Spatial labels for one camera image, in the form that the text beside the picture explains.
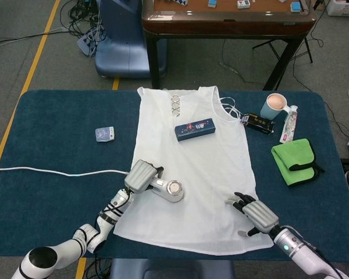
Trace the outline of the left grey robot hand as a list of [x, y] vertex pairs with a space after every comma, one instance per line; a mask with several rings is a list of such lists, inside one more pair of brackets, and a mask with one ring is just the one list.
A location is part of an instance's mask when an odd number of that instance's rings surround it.
[[154, 177], [161, 178], [164, 167], [155, 167], [152, 163], [148, 163], [139, 159], [124, 179], [124, 186], [127, 191], [139, 194], [147, 190]]

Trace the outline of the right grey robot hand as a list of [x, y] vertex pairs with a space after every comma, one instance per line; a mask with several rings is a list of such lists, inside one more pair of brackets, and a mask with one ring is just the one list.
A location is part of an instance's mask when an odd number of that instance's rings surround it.
[[234, 194], [237, 198], [227, 199], [225, 204], [232, 205], [253, 224], [252, 229], [249, 231], [238, 231], [238, 235], [251, 237], [255, 234], [263, 233], [274, 240], [282, 231], [278, 216], [260, 200], [240, 192], [235, 192]]

